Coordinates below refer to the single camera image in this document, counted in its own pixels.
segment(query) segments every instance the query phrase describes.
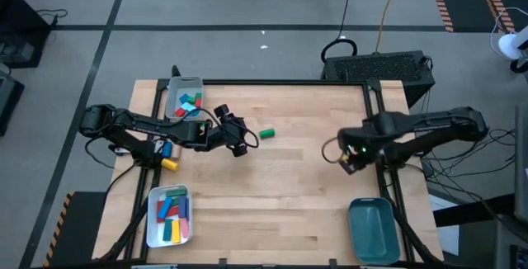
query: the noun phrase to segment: gray floor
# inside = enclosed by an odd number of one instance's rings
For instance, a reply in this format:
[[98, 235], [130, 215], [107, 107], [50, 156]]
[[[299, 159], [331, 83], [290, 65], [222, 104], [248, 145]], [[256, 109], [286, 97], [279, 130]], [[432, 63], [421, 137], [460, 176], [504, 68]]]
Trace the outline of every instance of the gray floor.
[[[113, 1], [27, 0], [35, 9], [68, 9], [69, 15], [60, 24], [70, 25], [105, 24]], [[378, 25], [385, 2], [351, 0], [346, 23]], [[116, 24], [337, 25], [343, 5], [344, 0], [123, 0]], [[421, 14], [415, 13], [417, 7]], [[434, 0], [393, 0], [387, 24], [442, 25]], [[323, 67], [319, 53], [336, 34], [335, 31], [113, 31], [88, 105], [111, 103], [127, 107], [134, 80], [166, 78], [173, 64], [185, 75], [203, 78], [318, 78]], [[343, 35], [359, 45], [360, 54], [374, 51], [376, 32]], [[7, 135], [0, 139], [0, 203], [10, 210], [9, 217], [0, 221], [0, 257], [6, 268], [17, 267], [20, 262], [100, 38], [99, 31], [53, 32], [38, 68], [13, 71], [26, 90]], [[383, 34], [379, 51], [423, 50], [434, 59], [437, 84], [431, 90], [430, 111], [472, 106], [484, 114], [492, 129], [511, 129], [515, 104], [528, 96], [526, 80], [510, 73], [508, 63], [489, 49], [488, 42], [486, 34], [388, 31]], [[349, 52], [347, 47], [337, 47], [328, 55]], [[419, 110], [419, 104], [412, 109]], [[44, 260], [65, 194], [72, 190], [103, 191], [109, 184], [110, 171], [84, 153], [85, 142], [79, 135], [75, 139], [33, 260], [35, 266]], [[450, 144], [436, 153], [448, 156], [468, 146]], [[92, 148], [101, 159], [112, 163], [113, 157], [104, 142]], [[452, 173], [496, 168], [512, 153], [513, 147], [490, 145]], [[511, 191], [512, 179], [512, 168], [508, 168], [490, 175], [461, 177], [457, 182], [469, 191], [491, 197]]]

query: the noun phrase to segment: teal plastic tray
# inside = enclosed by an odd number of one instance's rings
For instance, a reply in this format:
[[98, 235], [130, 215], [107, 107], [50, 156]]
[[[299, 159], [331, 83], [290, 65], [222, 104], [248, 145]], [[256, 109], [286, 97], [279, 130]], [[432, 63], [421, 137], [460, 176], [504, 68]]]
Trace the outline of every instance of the teal plastic tray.
[[354, 251], [364, 264], [385, 265], [399, 259], [393, 209], [384, 198], [355, 199], [348, 208]]

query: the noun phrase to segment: yellow cylinder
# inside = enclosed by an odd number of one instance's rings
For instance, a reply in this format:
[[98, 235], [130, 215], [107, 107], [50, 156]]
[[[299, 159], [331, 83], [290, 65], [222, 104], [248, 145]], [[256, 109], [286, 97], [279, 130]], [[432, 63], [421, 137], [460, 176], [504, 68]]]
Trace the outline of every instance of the yellow cylinder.
[[178, 169], [178, 163], [173, 162], [168, 158], [164, 158], [162, 160], [162, 167], [175, 172]]

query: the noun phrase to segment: wooden tabletop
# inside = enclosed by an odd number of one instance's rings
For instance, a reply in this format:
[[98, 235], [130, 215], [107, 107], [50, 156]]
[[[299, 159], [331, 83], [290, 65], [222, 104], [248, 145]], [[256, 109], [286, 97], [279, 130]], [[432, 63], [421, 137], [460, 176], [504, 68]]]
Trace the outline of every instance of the wooden tabletop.
[[[155, 87], [155, 80], [136, 81], [129, 109], [149, 116]], [[382, 87], [386, 110], [408, 113], [401, 82], [382, 82]], [[250, 130], [274, 128], [276, 137], [261, 140], [258, 149], [248, 149], [241, 158], [225, 148], [208, 153], [183, 149], [179, 170], [163, 170], [160, 185], [184, 183], [191, 189], [194, 237], [185, 245], [151, 248], [148, 262], [217, 263], [226, 257], [230, 264], [324, 265], [335, 258], [340, 265], [358, 264], [347, 209], [356, 198], [380, 196], [375, 169], [348, 176], [323, 160], [321, 146], [340, 128], [361, 126], [366, 117], [361, 88], [205, 86], [204, 97], [205, 108], [228, 104]], [[254, 143], [251, 136], [247, 141]], [[337, 145], [328, 146], [327, 153], [337, 157]], [[417, 159], [409, 162], [418, 165]], [[113, 178], [131, 163], [131, 157], [117, 158]], [[139, 169], [127, 174], [108, 196], [93, 257], [104, 254], [129, 223], [138, 177]], [[442, 259], [423, 174], [404, 168], [399, 177], [408, 222]], [[134, 257], [143, 231], [144, 223], [136, 234]]]

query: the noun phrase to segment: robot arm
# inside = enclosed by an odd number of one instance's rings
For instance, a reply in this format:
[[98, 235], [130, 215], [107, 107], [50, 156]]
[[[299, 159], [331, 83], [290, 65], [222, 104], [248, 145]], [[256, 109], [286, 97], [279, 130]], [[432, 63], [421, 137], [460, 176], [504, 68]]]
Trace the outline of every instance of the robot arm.
[[135, 160], [145, 167], [158, 166], [161, 155], [155, 153], [155, 144], [139, 140], [127, 130], [157, 135], [170, 139], [186, 149], [210, 151], [226, 146], [235, 157], [248, 152], [244, 136], [248, 132], [243, 118], [229, 113], [227, 105], [214, 109], [218, 120], [213, 127], [211, 120], [178, 121], [172, 123], [148, 116], [132, 113], [112, 105], [94, 105], [87, 107], [81, 120], [79, 132], [88, 138], [105, 138], [112, 146], [127, 149]]
[[[394, 142], [406, 133], [429, 131], [405, 143]], [[479, 142], [488, 133], [480, 112], [470, 107], [415, 116], [381, 112], [363, 120], [361, 128], [343, 128], [337, 133], [343, 151], [340, 165], [348, 174], [384, 159], [391, 168], [402, 168], [416, 153], [429, 153], [452, 140]]]

